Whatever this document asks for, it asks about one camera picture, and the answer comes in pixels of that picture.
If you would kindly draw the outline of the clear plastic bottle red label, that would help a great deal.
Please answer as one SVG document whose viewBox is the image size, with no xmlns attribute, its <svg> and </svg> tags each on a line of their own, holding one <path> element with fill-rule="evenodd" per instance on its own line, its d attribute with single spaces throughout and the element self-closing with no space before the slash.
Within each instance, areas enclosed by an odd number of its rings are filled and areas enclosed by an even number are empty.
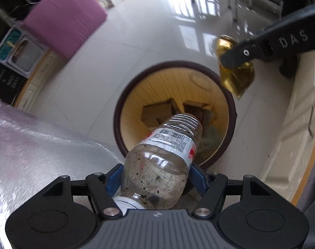
<svg viewBox="0 0 315 249">
<path fill-rule="evenodd" d="M 129 210 L 167 210 L 180 199 L 202 137 L 194 115 L 168 118 L 125 158 L 120 194 L 113 200 Z"/>
</svg>

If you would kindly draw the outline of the brown cardboard box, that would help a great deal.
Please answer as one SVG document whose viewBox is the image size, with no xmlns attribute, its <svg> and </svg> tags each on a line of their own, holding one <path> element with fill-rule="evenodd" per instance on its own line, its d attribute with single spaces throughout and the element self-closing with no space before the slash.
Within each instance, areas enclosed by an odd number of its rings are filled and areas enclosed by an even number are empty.
<svg viewBox="0 0 315 249">
<path fill-rule="evenodd" d="M 143 106 L 141 122 L 152 131 L 171 116 L 179 113 L 181 113 L 181 110 L 176 101 L 174 98 L 169 98 L 166 101 Z"/>
</svg>

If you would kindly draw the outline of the gold foil wrapper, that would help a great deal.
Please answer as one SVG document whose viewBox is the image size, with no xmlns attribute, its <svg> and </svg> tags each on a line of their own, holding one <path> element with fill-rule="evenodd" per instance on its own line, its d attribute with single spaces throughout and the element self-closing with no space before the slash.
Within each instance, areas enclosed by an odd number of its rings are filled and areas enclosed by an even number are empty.
<svg viewBox="0 0 315 249">
<path fill-rule="evenodd" d="M 215 54 L 219 63 L 219 73 L 222 86 L 240 99 L 255 79 L 252 62 L 246 62 L 233 69 L 227 69 L 221 64 L 221 57 L 237 42 L 228 35 L 221 35 L 215 41 Z"/>
</svg>

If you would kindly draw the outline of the yellow plastic trash bin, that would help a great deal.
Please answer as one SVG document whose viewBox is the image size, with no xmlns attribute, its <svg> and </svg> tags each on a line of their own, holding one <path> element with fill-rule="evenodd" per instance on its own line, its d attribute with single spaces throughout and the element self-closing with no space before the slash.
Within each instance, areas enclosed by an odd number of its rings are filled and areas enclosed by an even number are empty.
<svg viewBox="0 0 315 249">
<path fill-rule="evenodd" d="M 138 74 L 121 93 L 113 116 L 123 156 L 175 114 L 188 113 L 202 125 L 195 163 L 207 170 L 229 146 L 237 112 L 217 73 L 190 61 L 167 61 Z"/>
</svg>

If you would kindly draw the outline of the pink cartoon tablecloth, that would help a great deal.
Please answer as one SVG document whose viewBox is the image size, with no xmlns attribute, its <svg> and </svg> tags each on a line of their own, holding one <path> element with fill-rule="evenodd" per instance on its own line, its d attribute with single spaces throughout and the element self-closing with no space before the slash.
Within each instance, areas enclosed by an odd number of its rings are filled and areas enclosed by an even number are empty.
<svg viewBox="0 0 315 249">
<path fill-rule="evenodd" d="M 0 248 L 12 212 L 61 175 L 83 180 L 124 161 L 118 149 L 0 100 Z"/>
</svg>

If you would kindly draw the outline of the black have a nice day board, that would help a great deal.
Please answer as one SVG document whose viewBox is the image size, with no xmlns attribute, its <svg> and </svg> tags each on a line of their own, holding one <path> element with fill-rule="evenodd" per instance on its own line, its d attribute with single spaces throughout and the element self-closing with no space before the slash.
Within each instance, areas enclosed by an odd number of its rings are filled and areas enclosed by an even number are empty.
<svg viewBox="0 0 315 249">
<path fill-rule="evenodd" d="M 0 63 L 0 99 L 13 105 L 26 78 Z"/>
</svg>

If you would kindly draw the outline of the poison sign pet cage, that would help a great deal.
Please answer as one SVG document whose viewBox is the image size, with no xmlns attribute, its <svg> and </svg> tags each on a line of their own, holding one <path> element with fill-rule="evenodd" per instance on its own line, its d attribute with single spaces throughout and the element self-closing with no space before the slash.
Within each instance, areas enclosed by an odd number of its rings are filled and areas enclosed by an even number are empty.
<svg viewBox="0 0 315 249">
<path fill-rule="evenodd" d="M 37 38 L 14 25 L 0 42 L 0 63 L 28 79 L 47 50 Z"/>
</svg>

